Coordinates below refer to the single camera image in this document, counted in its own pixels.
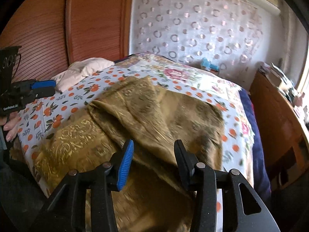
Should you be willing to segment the left hand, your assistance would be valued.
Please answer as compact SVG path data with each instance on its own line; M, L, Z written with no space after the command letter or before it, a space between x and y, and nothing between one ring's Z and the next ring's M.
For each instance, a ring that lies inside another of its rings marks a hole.
M3 130L7 132L6 135L4 135L6 141L12 141L18 132L18 113L13 112L10 114L10 116L7 117L1 117L1 126L3 126Z

